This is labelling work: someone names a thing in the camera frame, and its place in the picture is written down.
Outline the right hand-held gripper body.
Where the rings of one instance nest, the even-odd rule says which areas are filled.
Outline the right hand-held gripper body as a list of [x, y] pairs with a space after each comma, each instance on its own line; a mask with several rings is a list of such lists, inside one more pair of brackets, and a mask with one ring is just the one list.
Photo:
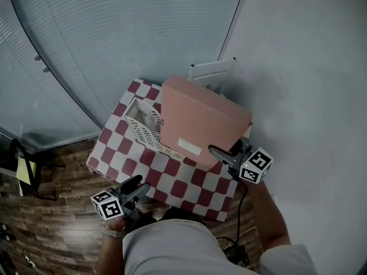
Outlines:
[[268, 174], [273, 162], [273, 157], [265, 150], [245, 142], [235, 156], [233, 166], [229, 167], [229, 174], [236, 181], [259, 184]]

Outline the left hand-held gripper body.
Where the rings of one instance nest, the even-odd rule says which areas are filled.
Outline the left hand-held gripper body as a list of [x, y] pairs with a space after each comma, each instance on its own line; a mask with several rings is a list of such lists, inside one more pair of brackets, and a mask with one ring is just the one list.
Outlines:
[[96, 212], [105, 220], [124, 217], [128, 227], [133, 227], [140, 214], [135, 204], [141, 199], [141, 187], [126, 191], [120, 186], [110, 191], [103, 190], [91, 197]]

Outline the person's left hand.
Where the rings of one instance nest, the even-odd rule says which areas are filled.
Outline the person's left hand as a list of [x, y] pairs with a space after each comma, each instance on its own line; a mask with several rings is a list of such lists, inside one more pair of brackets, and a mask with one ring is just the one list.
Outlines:
[[113, 219], [109, 219], [105, 223], [105, 228], [114, 230], [114, 231], [118, 231], [118, 232], [122, 232], [125, 226], [126, 226], [126, 220], [124, 216], [119, 216]]

